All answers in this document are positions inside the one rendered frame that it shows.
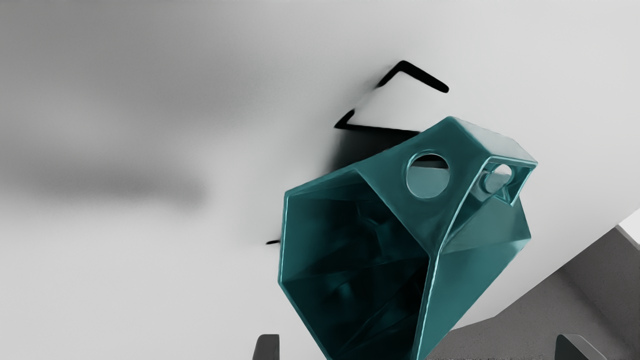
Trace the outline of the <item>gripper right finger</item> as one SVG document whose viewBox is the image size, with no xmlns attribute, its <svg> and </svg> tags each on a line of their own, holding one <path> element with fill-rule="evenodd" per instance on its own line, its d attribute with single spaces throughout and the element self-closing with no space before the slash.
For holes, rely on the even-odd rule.
<svg viewBox="0 0 640 360">
<path fill-rule="evenodd" d="M 608 360 L 576 333 L 560 333 L 555 340 L 555 360 Z"/>
</svg>

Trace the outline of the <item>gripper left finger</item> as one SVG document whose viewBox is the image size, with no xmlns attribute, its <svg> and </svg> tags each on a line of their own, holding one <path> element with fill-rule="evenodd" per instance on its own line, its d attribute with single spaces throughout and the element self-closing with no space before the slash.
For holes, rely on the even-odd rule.
<svg viewBox="0 0 640 360">
<path fill-rule="evenodd" d="M 256 340 L 253 360 L 281 360 L 281 337 L 277 333 L 263 333 Z"/>
</svg>

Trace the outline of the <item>teal faceted mug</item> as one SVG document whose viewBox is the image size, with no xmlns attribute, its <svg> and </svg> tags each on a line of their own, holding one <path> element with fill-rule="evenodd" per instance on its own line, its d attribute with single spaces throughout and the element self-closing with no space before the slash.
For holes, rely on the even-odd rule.
<svg viewBox="0 0 640 360">
<path fill-rule="evenodd" d="M 278 284 L 326 360 L 426 360 L 530 241 L 536 166 L 449 116 L 286 191 Z"/>
</svg>

